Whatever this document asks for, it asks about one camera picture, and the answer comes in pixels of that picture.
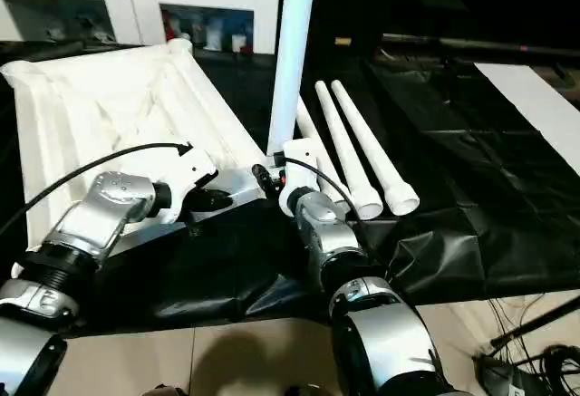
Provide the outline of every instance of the floor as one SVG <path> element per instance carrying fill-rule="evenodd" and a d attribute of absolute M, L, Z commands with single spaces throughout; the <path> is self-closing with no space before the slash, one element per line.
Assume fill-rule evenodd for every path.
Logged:
<path fill-rule="evenodd" d="M 580 291 L 520 296 L 496 301 L 502 323 L 524 321 Z M 500 334 L 489 302 L 425 305 L 420 313 L 459 390 L 483 396 L 470 356 Z M 530 354 L 552 343 L 580 345 L 580 313 L 570 314 L 526 337 Z M 512 357 L 521 356 L 512 349 Z M 282 395 L 293 384 L 340 390 L 327 328 L 298 319 L 191 328 L 158 333 L 87 337 L 69 341 L 69 351 L 49 396 L 140 396 L 160 383 L 191 396 Z"/>

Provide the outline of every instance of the black tablecloth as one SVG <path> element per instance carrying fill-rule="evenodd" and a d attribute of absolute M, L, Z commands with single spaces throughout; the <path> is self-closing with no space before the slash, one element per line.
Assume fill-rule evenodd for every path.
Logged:
<path fill-rule="evenodd" d="M 26 56 L 26 47 L 11 49 L 4 62 Z M 82 49 L 65 52 L 77 53 Z M 196 59 L 265 149 L 275 59 L 213 53 Z M 314 93 L 316 80 L 334 78 L 421 198 L 412 214 L 397 218 L 385 209 L 366 228 L 415 304 L 580 285 L 580 178 L 474 66 L 307 60 L 304 102 L 336 161 Z M 1 89 L 1 218 L 7 219 L 23 204 L 22 178 L 13 94 L 4 81 Z M 5 235 L 3 277 L 25 241 L 24 222 Z M 324 300 L 303 283 L 305 260 L 292 221 L 276 201 L 258 200 L 110 258 L 74 333 L 324 319 Z"/>

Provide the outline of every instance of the cabinet door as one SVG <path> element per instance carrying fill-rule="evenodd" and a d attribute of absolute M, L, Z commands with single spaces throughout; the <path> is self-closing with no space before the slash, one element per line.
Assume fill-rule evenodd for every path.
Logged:
<path fill-rule="evenodd" d="M 140 43 L 131 0 L 0 0 L 0 41 Z"/>
<path fill-rule="evenodd" d="M 196 30 L 202 24 L 207 31 L 200 37 L 202 41 L 205 38 L 205 47 L 210 50 L 216 50 L 214 34 L 221 31 L 224 45 L 220 50 L 237 48 L 239 37 L 246 36 L 244 41 L 253 52 L 274 53 L 278 0 L 133 0 L 133 3 L 145 44 L 165 43 L 166 35 L 175 30 L 169 24 L 173 28 L 178 24 L 178 29 L 197 45 Z"/>

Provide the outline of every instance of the black wire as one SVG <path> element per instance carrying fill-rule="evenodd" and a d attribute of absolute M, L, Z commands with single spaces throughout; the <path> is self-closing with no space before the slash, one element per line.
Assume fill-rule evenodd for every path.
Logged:
<path fill-rule="evenodd" d="M 516 324 L 513 323 L 513 321 L 508 317 L 508 314 L 506 313 L 506 310 L 504 309 L 503 305 L 501 304 L 501 302 L 496 299 L 496 304 L 498 305 L 499 309 L 501 310 L 501 313 L 504 315 L 504 317 L 506 318 L 506 320 L 511 324 L 512 329 L 516 327 Z M 522 356 L 525 356 L 527 358 L 527 369 L 529 372 L 533 372 L 535 370 L 534 368 L 534 364 L 532 362 L 531 357 L 529 356 L 529 353 L 527 353 L 527 348 L 526 348 L 526 344 L 524 343 L 524 338 L 523 337 L 518 337 L 519 342 L 519 346 L 520 346 L 520 354 L 522 354 Z"/>
<path fill-rule="evenodd" d="M 498 309 L 493 304 L 493 301 L 492 300 L 489 300 L 488 301 L 488 304 L 491 307 L 491 309 L 493 310 L 493 313 L 494 313 L 494 315 L 496 317 L 497 323 L 501 327 L 499 329 L 501 330 L 501 332 L 502 332 L 503 335 L 506 335 L 506 327 L 504 326 L 503 322 L 501 322 L 501 316 L 499 315 Z M 507 345 L 505 346 L 505 348 L 506 348 L 506 362 L 512 363 L 512 361 L 511 361 L 511 355 L 510 355 L 510 352 L 509 352 L 509 348 L 508 348 Z"/>
<path fill-rule="evenodd" d="M 530 309 L 530 307 L 532 305 L 534 305 L 535 303 L 537 303 L 540 299 L 542 299 L 544 297 L 546 293 L 541 294 L 538 298 L 535 298 L 531 303 L 529 303 L 528 305 L 526 305 L 526 307 L 524 308 L 524 311 L 522 312 L 522 314 L 519 316 L 519 326 L 522 326 L 522 323 L 524 322 L 524 317 L 526 316 L 527 311 Z M 537 373 L 537 369 L 536 366 L 534 365 L 534 362 L 532 362 L 530 360 L 530 355 L 529 352 L 527 351 L 527 347 L 526 347 L 526 342 L 524 342 L 524 335 L 520 335 L 518 337 L 519 342 L 522 346 L 522 349 L 524 350 L 524 353 L 526 354 L 526 358 L 529 360 L 529 366 L 532 369 L 533 373 Z"/>
<path fill-rule="evenodd" d="M 576 365 L 580 364 L 580 348 L 577 346 L 553 345 L 544 350 L 540 369 L 554 396 L 576 394 L 575 389 L 570 387 L 565 376 L 580 372 L 580 368 L 576 367 L 575 371 L 564 371 L 564 366 L 570 362 Z"/>
<path fill-rule="evenodd" d="M 294 163 L 295 165 L 299 165 L 303 168 L 306 168 L 310 171 L 312 171 L 314 174 L 316 174 L 318 177 L 320 177 L 321 179 L 324 179 L 325 181 L 328 182 L 329 185 L 331 185 L 333 188 L 336 189 L 336 191 L 341 195 L 342 198 L 344 198 L 344 201 L 346 201 L 346 204 L 348 204 L 348 207 L 351 208 L 351 212 L 353 212 L 353 216 L 354 216 L 354 220 L 356 221 L 356 224 L 359 228 L 359 230 L 361 231 L 361 235 L 362 235 L 362 247 L 367 249 L 367 251 L 369 253 L 372 253 L 372 256 L 382 265 L 384 265 L 387 268 L 387 274 L 385 275 L 385 278 L 389 278 L 389 273 L 390 273 L 390 268 L 388 265 L 386 265 L 383 261 L 382 258 L 378 255 L 378 253 L 376 253 L 374 251 L 374 249 L 371 248 L 371 243 L 369 241 L 369 238 L 367 237 L 366 234 L 366 230 L 364 229 L 365 225 L 363 220 L 361 219 L 361 217 L 359 216 L 358 212 L 356 211 L 356 207 L 354 206 L 354 203 L 351 201 L 351 199 L 348 197 L 348 195 L 346 195 L 346 193 L 340 188 L 340 186 L 338 186 L 334 180 L 332 180 L 330 177 L 328 177 L 326 174 L 324 174 L 321 170 L 308 165 L 305 162 L 302 162 L 301 160 L 298 159 L 293 159 L 293 158 L 284 158 L 284 160 L 288 163 Z"/>
<path fill-rule="evenodd" d="M 49 186 L 48 188 L 43 190 L 41 193 L 39 193 L 36 197 L 32 198 L 30 201 L 28 201 L 26 204 L 24 204 L 24 206 L 22 206 L 20 209 L 18 209 L 18 211 L 16 213 L 14 213 L 12 215 L 12 217 L 10 219 L 8 219 L 8 221 L 6 221 L 2 227 L 0 227 L 0 236 L 3 235 L 6 232 L 6 230 L 8 228 L 10 228 L 13 225 L 13 223 L 16 222 L 28 210 L 33 208 L 36 204 L 38 204 L 40 201 L 42 201 L 44 198 L 46 198 L 52 192 L 57 190 L 64 183 L 66 183 L 67 181 L 70 181 L 70 180 L 74 179 L 75 177 L 83 174 L 83 172 L 88 171 L 89 169 L 92 169 L 94 167 L 97 167 L 97 166 L 101 165 L 102 163 L 105 163 L 111 159 L 116 159 L 120 156 L 132 153 L 134 151 L 165 148 L 165 147 L 178 149 L 179 154 L 182 154 L 183 150 L 189 150 L 191 148 L 190 146 L 187 146 L 187 145 L 175 144 L 175 143 L 171 143 L 171 142 L 154 142 L 151 144 L 143 144 L 143 145 L 138 145 L 136 147 L 131 147 L 129 149 L 116 151 L 108 156 L 104 156 L 100 159 L 97 159 L 97 160 L 91 162 L 91 163 L 88 163 L 88 164 L 84 165 L 83 167 L 80 167 L 80 168 L 76 169 L 75 171 L 68 173 L 66 176 L 62 177 L 61 179 L 56 180 L 51 186 Z"/>

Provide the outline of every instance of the white plastic tube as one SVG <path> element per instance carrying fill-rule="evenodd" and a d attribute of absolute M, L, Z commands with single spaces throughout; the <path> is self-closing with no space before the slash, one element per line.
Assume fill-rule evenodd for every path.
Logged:
<path fill-rule="evenodd" d="M 381 182 L 384 199 L 389 209 L 398 217 L 411 213 L 419 205 L 419 197 L 414 189 L 401 178 L 399 171 L 382 149 L 381 144 L 377 141 L 343 85 L 339 81 L 334 81 L 331 86 L 338 103 L 343 108 L 346 119 L 351 123 L 364 154 Z"/>
<path fill-rule="evenodd" d="M 312 0 L 284 0 L 275 68 L 274 98 L 267 154 L 283 150 L 294 136 L 296 105 L 305 62 Z"/>
<path fill-rule="evenodd" d="M 341 183 L 341 180 L 338 177 L 338 173 L 336 172 L 336 168 L 334 167 L 333 162 L 328 155 L 328 151 L 324 147 L 323 140 L 320 138 L 318 134 L 318 130 L 314 126 L 314 122 L 306 109 L 305 103 L 302 101 L 302 97 L 298 97 L 298 111 L 296 114 L 296 122 L 298 123 L 298 128 L 302 133 L 302 136 L 305 138 L 309 138 L 315 144 L 316 149 L 316 159 L 318 163 L 318 168 L 326 174 L 334 183 L 336 183 L 340 189 L 346 194 L 346 196 L 350 199 L 351 194 L 348 188 Z M 318 179 L 318 184 L 320 185 L 320 189 L 324 194 L 326 194 L 336 205 L 341 208 L 344 213 L 348 213 L 350 210 L 348 204 L 338 193 L 338 191 L 334 188 L 334 186 L 330 185 L 324 179 Z"/>
<path fill-rule="evenodd" d="M 328 88 L 322 81 L 314 86 L 318 94 L 318 100 L 323 107 L 324 117 L 328 129 L 333 137 L 336 154 L 343 166 L 346 183 L 351 190 L 353 203 L 361 219 L 373 219 L 382 212 L 382 201 L 379 193 L 371 186 L 369 179 L 364 173 L 363 165 L 356 155 L 353 143 L 346 133 L 341 117 L 338 115 L 336 106 Z"/>

